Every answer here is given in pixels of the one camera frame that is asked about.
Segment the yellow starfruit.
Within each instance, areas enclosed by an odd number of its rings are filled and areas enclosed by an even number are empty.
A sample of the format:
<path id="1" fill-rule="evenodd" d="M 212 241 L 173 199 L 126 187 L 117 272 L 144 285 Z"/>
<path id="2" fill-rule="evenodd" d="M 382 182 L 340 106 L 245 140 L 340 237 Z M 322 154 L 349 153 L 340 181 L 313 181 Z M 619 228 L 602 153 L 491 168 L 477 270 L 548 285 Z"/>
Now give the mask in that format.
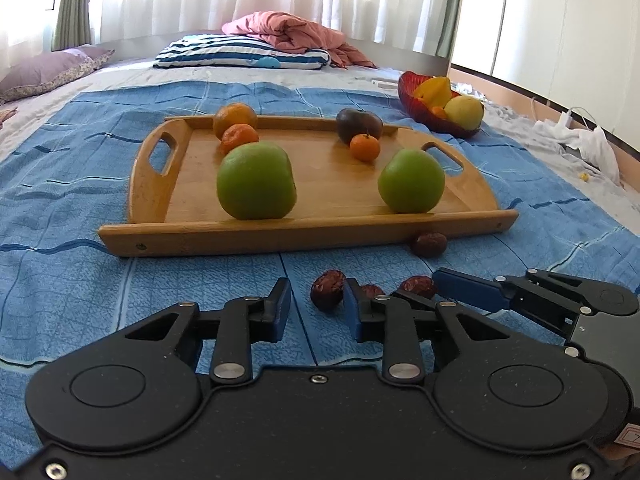
<path id="1" fill-rule="evenodd" d="M 412 96 L 427 108 L 445 107 L 452 99 L 450 80 L 448 77 L 425 79 L 414 89 Z"/>

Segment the yellow mango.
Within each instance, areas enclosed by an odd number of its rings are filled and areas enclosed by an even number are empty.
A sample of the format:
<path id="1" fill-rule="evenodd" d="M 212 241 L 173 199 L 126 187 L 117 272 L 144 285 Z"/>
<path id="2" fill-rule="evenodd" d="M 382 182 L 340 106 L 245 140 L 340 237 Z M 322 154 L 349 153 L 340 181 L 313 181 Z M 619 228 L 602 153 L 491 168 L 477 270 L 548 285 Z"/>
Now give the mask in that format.
<path id="1" fill-rule="evenodd" d="M 476 130 L 484 117 L 484 105 L 472 96 L 455 96 L 444 107 L 450 122 L 460 128 Z"/>

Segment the small orange mandarin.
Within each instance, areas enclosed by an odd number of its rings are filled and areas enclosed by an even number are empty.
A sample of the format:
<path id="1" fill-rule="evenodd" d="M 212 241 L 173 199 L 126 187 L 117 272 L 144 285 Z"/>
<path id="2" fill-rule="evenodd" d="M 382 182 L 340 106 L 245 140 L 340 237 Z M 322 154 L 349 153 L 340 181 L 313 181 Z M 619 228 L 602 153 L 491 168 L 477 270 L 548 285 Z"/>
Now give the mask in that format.
<path id="1" fill-rule="evenodd" d="M 349 142 L 349 151 L 360 162 L 374 162 L 381 153 L 380 141 L 367 133 L 357 134 Z"/>

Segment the pink crumpled quilt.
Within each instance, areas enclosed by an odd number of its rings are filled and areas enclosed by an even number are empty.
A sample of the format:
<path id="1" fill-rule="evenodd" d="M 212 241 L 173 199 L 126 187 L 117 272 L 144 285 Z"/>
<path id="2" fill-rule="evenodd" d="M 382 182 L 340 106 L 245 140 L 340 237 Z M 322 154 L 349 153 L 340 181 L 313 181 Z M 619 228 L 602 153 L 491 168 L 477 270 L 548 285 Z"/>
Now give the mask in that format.
<path id="1" fill-rule="evenodd" d="M 221 31 L 226 35 L 260 39 L 283 52 L 326 50 L 330 55 L 331 64 L 341 68 L 352 65 L 376 67 L 367 55 L 347 42 L 342 32 L 286 12 L 264 11 L 247 14 L 223 24 Z"/>

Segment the red fruit bowl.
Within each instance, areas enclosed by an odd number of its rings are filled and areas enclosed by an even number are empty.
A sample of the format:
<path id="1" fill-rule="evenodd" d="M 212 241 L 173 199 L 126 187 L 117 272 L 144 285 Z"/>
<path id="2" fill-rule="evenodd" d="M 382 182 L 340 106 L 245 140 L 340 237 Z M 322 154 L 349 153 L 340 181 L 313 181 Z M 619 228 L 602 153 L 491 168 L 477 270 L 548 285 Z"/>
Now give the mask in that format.
<path id="1" fill-rule="evenodd" d="M 474 130 L 465 130 L 454 122 L 443 120 L 434 115 L 431 110 L 420 100 L 413 96 L 413 91 L 422 84 L 422 82 L 431 79 L 431 76 L 420 75 L 411 70 L 403 72 L 398 79 L 398 98 L 405 112 L 415 121 L 427 126 L 431 132 L 448 133 L 458 139 L 469 139 L 475 136 L 480 127 Z"/>

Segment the small orange in bowl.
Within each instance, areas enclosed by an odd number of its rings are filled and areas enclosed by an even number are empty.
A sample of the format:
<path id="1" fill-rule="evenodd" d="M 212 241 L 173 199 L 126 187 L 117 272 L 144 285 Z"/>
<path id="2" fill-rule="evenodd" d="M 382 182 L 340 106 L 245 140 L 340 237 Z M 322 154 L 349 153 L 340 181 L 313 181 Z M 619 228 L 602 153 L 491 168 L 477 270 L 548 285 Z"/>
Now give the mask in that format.
<path id="1" fill-rule="evenodd" d="M 438 117 L 441 120 L 447 120 L 448 119 L 448 115 L 446 113 L 446 110 L 444 110 L 441 106 L 434 106 L 431 108 L 431 113 Z"/>

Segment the blue white striped pillow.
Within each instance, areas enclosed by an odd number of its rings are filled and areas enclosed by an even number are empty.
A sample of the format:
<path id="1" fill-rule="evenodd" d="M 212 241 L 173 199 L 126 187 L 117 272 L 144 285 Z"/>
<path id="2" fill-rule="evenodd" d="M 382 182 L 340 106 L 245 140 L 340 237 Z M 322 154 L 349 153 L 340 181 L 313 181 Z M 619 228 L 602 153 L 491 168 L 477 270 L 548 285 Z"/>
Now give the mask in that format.
<path id="1" fill-rule="evenodd" d="M 321 70 L 331 63 L 322 49 L 302 53 L 284 52 L 268 42 L 247 36 L 201 34 L 184 36 L 154 58 L 156 68 L 230 66 L 276 68 L 277 70 Z"/>

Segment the red date by tray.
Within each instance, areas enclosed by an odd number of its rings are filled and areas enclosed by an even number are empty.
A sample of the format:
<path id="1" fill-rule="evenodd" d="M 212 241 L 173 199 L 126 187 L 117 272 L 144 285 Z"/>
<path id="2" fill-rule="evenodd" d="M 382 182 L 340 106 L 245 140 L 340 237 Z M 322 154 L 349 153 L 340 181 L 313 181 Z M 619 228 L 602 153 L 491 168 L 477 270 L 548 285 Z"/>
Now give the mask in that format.
<path id="1" fill-rule="evenodd" d="M 420 258 L 436 258 L 446 252 L 448 238 L 442 233 L 422 233 L 412 243 L 411 251 Z"/>

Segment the red date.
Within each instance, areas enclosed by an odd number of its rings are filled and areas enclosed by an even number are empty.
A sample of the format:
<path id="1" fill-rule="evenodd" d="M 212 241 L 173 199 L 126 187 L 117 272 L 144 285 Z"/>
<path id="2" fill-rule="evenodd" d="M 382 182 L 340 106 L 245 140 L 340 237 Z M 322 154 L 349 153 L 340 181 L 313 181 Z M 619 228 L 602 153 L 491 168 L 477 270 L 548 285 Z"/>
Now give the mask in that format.
<path id="1" fill-rule="evenodd" d="M 427 299 L 432 299 L 436 294 L 436 286 L 433 280 L 426 275 L 413 275 L 410 278 L 406 278 L 399 285 L 399 289 Z"/>
<path id="2" fill-rule="evenodd" d="M 448 238 L 442 233 L 422 233 L 412 243 L 411 251 L 420 258 L 436 258 L 446 252 Z"/>
<path id="3" fill-rule="evenodd" d="M 332 312 L 344 297 L 345 275 L 340 270 L 327 270 L 314 280 L 310 289 L 312 304 L 322 312 Z"/>
<path id="4" fill-rule="evenodd" d="M 360 289 L 363 296 L 369 300 L 375 300 L 375 298 L 386 296 L 386 292 L 384 292 L 380 286 L 375 284 L 363 284 L 360 286 Z"/>

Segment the large pale orange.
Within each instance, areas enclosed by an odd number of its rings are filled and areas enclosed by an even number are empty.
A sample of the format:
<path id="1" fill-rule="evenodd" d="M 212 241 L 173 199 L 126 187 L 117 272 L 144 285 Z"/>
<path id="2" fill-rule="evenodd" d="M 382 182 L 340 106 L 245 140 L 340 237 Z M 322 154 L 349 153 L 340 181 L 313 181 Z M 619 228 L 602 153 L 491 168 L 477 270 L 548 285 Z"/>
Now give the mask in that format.
<path id="1" fill-rule="evenodd" d="M 232 126 L 245 124 L 257 127 L 258 118 L 254 110 L 247 104 L 236 102 L 221 107 L 213 119 L 213 132 L 218 139 Z"/>

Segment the dark purple mangosteen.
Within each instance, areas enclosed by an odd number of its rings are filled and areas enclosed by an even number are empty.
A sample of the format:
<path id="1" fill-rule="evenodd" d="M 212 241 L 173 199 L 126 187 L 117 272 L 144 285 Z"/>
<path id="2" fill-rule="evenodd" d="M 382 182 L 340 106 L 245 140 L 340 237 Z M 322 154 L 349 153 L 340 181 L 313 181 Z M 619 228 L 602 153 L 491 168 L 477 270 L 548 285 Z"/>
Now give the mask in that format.
<path id="1" fill-rule="evenodd" d="M 368 134 L 379 139 L 383 133 L 382 119 L 370 112 L 343 108 L 336 115 L 337 135 L 343 143 L 350 144 L 354 136 Z"/>

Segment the white crumpled cloth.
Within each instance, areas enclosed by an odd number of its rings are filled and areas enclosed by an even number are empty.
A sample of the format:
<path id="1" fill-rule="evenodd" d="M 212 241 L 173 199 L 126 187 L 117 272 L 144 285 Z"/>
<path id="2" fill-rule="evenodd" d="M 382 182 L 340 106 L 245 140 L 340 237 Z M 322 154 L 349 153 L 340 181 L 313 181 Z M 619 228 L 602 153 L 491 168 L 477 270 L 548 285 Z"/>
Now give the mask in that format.
<path id="1" fill-rule="evenodd" d="M 570 128 L 570 112 L 562 112 L 556 122 L 551 119 L 537 120 L 534 131 L 574 152 L 593 167 L 600 170 L 608 180 L 620 183 L 620 167 L 611 144 L 600 126 L 594 129 Z"/>

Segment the green drape curtain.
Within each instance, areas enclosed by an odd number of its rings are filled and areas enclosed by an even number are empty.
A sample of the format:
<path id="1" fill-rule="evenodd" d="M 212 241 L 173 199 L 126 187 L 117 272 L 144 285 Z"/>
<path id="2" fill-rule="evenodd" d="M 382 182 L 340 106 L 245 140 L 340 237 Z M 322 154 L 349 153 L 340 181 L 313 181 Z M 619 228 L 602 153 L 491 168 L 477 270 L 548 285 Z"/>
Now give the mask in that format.
<path id="1" fill-rule="evenodd" d="M 90 40 L 89 0 L 60 0 L 52 50 L 80 47 Z"/>

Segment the purple pillow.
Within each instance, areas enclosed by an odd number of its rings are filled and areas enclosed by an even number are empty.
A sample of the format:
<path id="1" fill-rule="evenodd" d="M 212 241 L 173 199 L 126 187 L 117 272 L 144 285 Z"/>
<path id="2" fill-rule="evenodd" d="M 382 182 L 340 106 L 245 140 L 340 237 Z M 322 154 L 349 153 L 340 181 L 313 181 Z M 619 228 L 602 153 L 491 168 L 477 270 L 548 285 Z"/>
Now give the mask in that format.
<path id="1" fill-rule="evenodd" d="M 113 49 L 82 46 L 47 52 L 19 62 L 1 79 L 1 103 L 40 96 L 99 70 Z"/>

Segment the blue checked blanket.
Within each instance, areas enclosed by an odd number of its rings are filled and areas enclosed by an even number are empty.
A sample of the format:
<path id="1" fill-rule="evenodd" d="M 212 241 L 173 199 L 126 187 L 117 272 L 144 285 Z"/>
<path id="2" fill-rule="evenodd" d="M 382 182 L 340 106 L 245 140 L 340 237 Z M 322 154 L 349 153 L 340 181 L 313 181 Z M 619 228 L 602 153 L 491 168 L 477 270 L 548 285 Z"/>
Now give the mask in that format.
<path id="1" fill-rule="evenodd" d="M 1 460 L 21 465 L 40 442 L 25 410 L 29 379 L 47 362 L 181 300 L 205 310 L 265 295 L 277 278 L 295 302 L 283 339 L 256 344 L 253 362 L 332 365 L 377 361 L 378 344 L 357 344 L 340 318 L 311 305 L 311 282 L 338 269 L 396 288 L 440 266 L 482 278 L 529 268 L 639 286 L 639 240 L 523 143 L 484 127 L 452 146 L 472 162 L 503 208 L 518 212 L 502 234 L 453 240 L 423 260 L 405 246 L 260 256 L 121 259 L 98 231 L 126 217 L 128 179 L 146 135 L 168 116 L 210 115 L 230 102 L 265 115 L 334 117 L 345 107 L 410 125 L 398 99 L 378 91 L 290 89 L 282 84 L 186 81 L 84 92 L 47 106 L 1 165 Z"/>

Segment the green apple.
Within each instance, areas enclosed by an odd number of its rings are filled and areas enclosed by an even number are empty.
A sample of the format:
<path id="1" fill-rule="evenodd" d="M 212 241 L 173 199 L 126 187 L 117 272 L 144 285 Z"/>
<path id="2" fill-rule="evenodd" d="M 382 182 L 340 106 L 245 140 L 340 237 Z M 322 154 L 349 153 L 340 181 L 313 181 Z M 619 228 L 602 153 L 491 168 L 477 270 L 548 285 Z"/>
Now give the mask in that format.
<path id="1" fill-rule="evenodd" d="M 395 214 L 424 214 L 445 191 L 446 174 L 434 157 L 403 148 L 378 176 L 378 194 Z"/>
<path id="2" fill-rule="evenodd" d="M 221 208 L 238 220 L 282 219 L 297 202 L 288 154 L 271 142 L 231 151 L 217 170 L 216 189 Z"/>

